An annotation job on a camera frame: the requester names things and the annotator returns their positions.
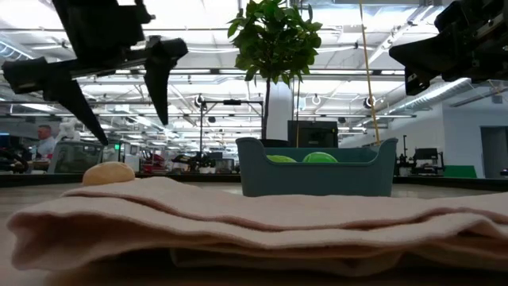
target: man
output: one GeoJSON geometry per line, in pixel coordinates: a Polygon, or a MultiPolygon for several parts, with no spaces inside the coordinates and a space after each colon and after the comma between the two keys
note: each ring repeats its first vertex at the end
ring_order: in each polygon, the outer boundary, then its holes
{"type": "Polygon", "coordinates": [[[39,126],[39,129],[37,130],[37,136],[40,140],[39,145],[37,146],[37,152],[42,157],[49,157],[51,159],[53,149],[56,145],[55,138],[51,136],[51,126],[39,126]]]}

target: green ball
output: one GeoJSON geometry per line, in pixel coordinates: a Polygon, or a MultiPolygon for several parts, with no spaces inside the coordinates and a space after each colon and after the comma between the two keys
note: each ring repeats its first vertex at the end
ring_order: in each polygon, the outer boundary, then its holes
{"type": "Polygon", "coordinates": [[[328,153],[314,152],[305,156],[303,163],[338,163],[338,161],[328,153]]]}
{"type": "Polygon", "coordinates": [[[280,155],[267,155],[267,158],[275,163],[296,163],[293,158],[280,155]]]}

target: plant stem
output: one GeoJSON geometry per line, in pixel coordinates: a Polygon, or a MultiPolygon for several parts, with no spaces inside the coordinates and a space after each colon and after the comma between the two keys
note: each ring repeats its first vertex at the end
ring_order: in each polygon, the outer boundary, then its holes
{"type": "Polygon", "coordinates": [[[271,75],[268,75],[267,93],[264,96],[263,129],[261,130],[261,138],[262,139],[267,139],[268,110],[269,110],[269,105],[270,105],[270,81],[271,81],[271,75]]]}

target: beige towel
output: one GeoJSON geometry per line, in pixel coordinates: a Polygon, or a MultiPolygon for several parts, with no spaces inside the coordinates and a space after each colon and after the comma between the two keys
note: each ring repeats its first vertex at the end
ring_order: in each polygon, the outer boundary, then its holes
{"type": "Polygon", "coordinates": [[[310,269],[366,276],[405,253],[508,270],[508,193],[447,199],[246,198],[167,178],[81,187],[14,214],[18,269],[70,269],[169,248],[177,266],[310,269]]]}

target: tree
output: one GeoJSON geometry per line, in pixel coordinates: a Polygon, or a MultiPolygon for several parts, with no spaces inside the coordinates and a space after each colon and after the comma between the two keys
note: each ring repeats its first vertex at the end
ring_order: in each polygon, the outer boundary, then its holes
{"type": "Polygon", "coordinates": [[[280,7],[283,0],[263,0],[247,4],[245,11],[240,10],[237,17],[229,23],[228,37],[237,30],[240,32],[232,43],[240,49],[236,68],[246,71],[245,81],[254,79],[259,72],[266,79],[265,109],[261,137],[266,139],[269,115],[270,83],[277,84],[279,79],[289,86],[296,76],[302,82],[302,74],[309,75],[309,65],[314,64],[321,46],[318,30],[321,23],[312,22],[312,7],[308,5],[309,20],[303,21],[295,5],[291,8],[280,7]]]}

